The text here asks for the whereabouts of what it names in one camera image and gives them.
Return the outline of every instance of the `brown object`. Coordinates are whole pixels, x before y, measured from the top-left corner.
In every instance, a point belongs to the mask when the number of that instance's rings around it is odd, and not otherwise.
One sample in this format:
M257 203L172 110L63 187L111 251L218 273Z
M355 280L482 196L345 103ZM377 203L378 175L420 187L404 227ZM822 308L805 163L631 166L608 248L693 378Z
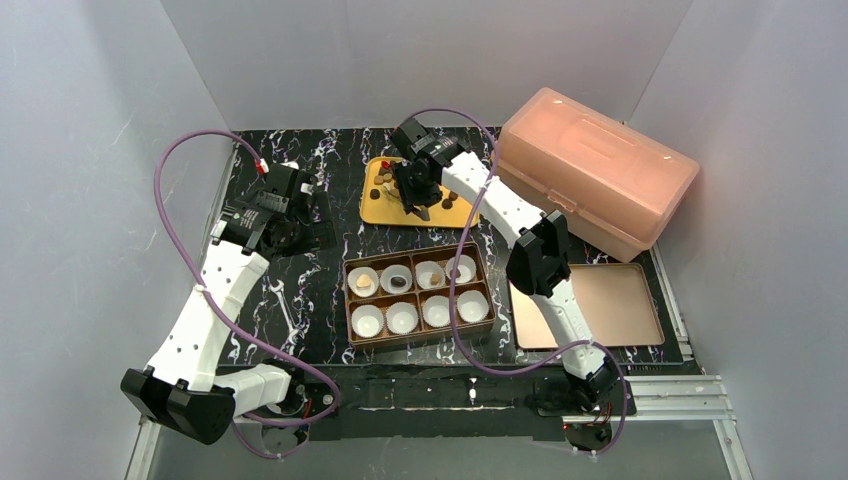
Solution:
M368 275L360 275L359 278L356 279L356 287L357 288L368 288L371 286L371 279Z
M568 230L617 260L651 248L700 167L549 88L498 137L496 172L520 197L563 212Z
M425 222L430 221L430 209L429 208L419 208L417 210L413 210L410 213L412 213L416 217L420 218L421 220L424 220Z
M665 336L648 281L636 263L570 265L574 297L595 340L606 347L661 345ZM539 308L509 286L515 341L527 350L553 350L556 340Z
M430 279L427 283L430 284L431 287L437 286L442 281L442 276L438 273L431 273Z
M465 220L468 219L468 214L471 212L471 204L463 199L459 199L453 203L453 208L445 210L443 208L430 208L427 213L430 215L429 220L424 220L415 214L406 214L403 211L403 206L398 202L399 196L391 196L384 190L383 187L391 187L392 182L384 182L383 177L378 175L382 162L390 162L393 157L375 157L372 158L365 167L365 179L362 187L362 198L359 203L359 214L365 223L372 225L403 225L410 227L438 227L438 228L462 228L465 226ZM384 183L377 185L377 178ZM381 196L376 200L372 200L369 192L372 188L380 190ZM447 197L450 194L446 188L441 188L442 195ZM472 226L478 223L479 215L474 217Z
M383 189L386 191L386 195L400 200L400 193L396 189L386 185L383 185Z
M486 333L490 331L492 329L492 326L495 324L495 315L497 313L497 310L495 309L494 303L492 302L491 294L489 293L489 282L486 279L486 275L481 267L481 265L483 265L483 259L480 256L480 250L474 243L467 243L465 245L465 248L463 248L463 252L473 258L474 261L477 263L477 272L475 278L478 278L479 280L462 285L457 285L456 295L458 297L459 295L468 290L479 291L486 297L486 301L489 303L489 313L486 315L486 318L484 318L478 323L467 323L459 317L459 313L457 312L459 332L462 336L473 333ZM344 262L342 268L346 276L350 273L351 270L357 267L371 267L377 272L378 275L382 275L383 271L391 265L404 265L409 268L410 271L414 272L415 265L417 263L425 261L436 262L442 268L444 268L447 264L447 261L453 258L454 253L456 253L456 245L445 245L441 247L425 248L409 252L389 253L385 255L377 255L374 257L347 260ZM439 328L432 327L424 321L424 312L421 311L424 302L428 298L434 295L448 296L448 290L449 287L447 286L434 288L432 290L423 290L418 287L418 284L416 282L413 282L412 290L399 295L390 295L382 288L380 288L375 296L361 299L357 297L350 290L350 287L346 284L345 315L347 316L348 339L350 340L351 345L353 345L353 347L357 350L364 350L379 347L388 347L392 345L404 345L412 342L421 342L424 340L431 340L435 338L450 336L450 325ZM385 314L386 310L388 310L390 306L398 302L411 303L415 305L418 309L418 325L412 332L404 335L396 335L391 333L385 324L383 325L383 330L372 338L362 338L353 331L353 327L350 323L350 318L353 314L353 311L356 310L357 307L361 305L374 305L379 308L383 312L383 314Z

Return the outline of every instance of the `marble surface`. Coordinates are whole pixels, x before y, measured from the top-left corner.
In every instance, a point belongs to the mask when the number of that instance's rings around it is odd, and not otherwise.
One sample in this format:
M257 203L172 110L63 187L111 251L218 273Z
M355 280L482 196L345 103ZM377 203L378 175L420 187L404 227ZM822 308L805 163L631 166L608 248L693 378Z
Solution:
M464 138L478 155L487 155L484 136L474 128L443 129ZM245 302L238 323L257 337L313 364L416 363L465 364L467 360L448 337L391 350L355 351L347 338L341 266L343 260L421 247L456 243L459 230L366 225L359 218L359 199L365 165L376 156L396 156L389 129L251 131L243 137L268 162L296 161L318 176L329 192L338 246L314 254L278 258ZM226 199L243 194L261 181L244 149L235 160ZM537 361L544 352L516 348L512 335L509 293L505 275L509 256L506 243L482 219L471 240L484 254L492 298L497 309L495 326L487 335L467 340L477 357L487 363L523 364ZM603 252L572 236L571 263L614 262ZM680 363L682 356L663 301L649 253L635 262L642 265L658 307L666 342L659 347L616 348L618 360L629 364ZM255 364L267 354L231 335L222 364Z

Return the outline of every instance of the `white enclosure wall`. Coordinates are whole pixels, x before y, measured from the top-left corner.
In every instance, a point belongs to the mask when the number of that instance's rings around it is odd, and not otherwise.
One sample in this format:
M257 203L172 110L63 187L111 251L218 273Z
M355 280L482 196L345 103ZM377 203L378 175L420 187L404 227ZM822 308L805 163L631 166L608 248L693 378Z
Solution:
M626 120L691 0L162 3L227 124L264 130L501 125L543 86Z
M660 239L757 478L845 478L848 4L696 0L631 125L701 162Z
M0 477L122 478L144 367L191 286L152 198L180 133L226 128L157 1L0 2ZM230 142L178 150L165 195L200 253Z

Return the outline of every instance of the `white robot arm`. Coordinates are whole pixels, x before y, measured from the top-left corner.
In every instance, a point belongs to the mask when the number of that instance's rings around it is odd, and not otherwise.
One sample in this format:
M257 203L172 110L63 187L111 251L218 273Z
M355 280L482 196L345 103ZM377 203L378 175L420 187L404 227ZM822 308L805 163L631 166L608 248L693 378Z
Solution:
M440 185L474 202L486 187L479 213L507 241L510 282L530 296L561 346L586 341L562 354L566 377L584 408L603 401L618 380L617 367L593 348L592 333L574 297L566 259L568 226L558 211L545 213L492 176L480 159L455 137L437 135L410 118L391 136L406 159L393 166L407 213L421 214L441 201Z
M268 259L334 245L332 225L312 220L316 203L326 213L326 193L314 192L316 182L291 166L273 165L262 185L225 207L201 267L206 287L194 288L146 367L127 370L121 381L143 415L208 445L233 417L286 399L292 377L276 365L215 375L230 329L203 292L234 319Z
M465 152L454 157L450 167L442 171L442 185L473 202L488 175L488 168L477 155ZM546 215L516 195L498 177L489 183L479 212L504 237L511 251L522 234ZM557 283L550 297L534 293L530 298L544 315L557 344L592 340L592 332L574 298L570 278ZM568 373L585 379L602 367L604 355L598 349L581 346L564 352L562 363Z

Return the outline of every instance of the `plastic storage box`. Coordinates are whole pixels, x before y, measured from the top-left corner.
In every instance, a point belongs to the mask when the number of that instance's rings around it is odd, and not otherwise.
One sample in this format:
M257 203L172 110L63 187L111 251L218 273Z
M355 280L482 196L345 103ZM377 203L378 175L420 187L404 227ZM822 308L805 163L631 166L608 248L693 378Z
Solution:
M498 175L619 261L651 248L698 164L549 88L509 119Z

